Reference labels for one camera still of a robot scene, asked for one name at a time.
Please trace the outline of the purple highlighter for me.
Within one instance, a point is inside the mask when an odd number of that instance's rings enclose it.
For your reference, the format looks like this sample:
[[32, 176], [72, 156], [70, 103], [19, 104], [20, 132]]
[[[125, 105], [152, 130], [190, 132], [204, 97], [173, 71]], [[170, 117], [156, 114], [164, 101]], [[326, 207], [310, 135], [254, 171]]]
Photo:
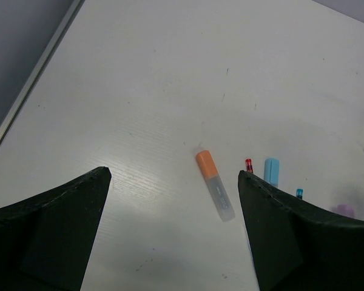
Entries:
[[347, 205], [347, 204], [339, 204], [332, 208], [332, 211], [338, 215], [342, 215], [348, 218], [355, 218], [355, 211], [354, 209]]

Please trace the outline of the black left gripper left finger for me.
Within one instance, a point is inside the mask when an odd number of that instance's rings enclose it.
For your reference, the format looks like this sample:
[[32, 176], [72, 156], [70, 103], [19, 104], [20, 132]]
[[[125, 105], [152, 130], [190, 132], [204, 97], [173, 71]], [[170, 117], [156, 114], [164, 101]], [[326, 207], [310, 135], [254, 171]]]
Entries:
[[97, 167], [0, 208], [0, 290], [80, 290], [109, 191]]

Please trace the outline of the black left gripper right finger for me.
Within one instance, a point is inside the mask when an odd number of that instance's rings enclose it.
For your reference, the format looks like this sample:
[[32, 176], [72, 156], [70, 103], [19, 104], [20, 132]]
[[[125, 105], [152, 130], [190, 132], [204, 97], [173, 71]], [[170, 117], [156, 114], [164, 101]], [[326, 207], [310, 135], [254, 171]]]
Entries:
[[260, 290], [364, 290], [364, 221], [245, 171], [238, 192]]

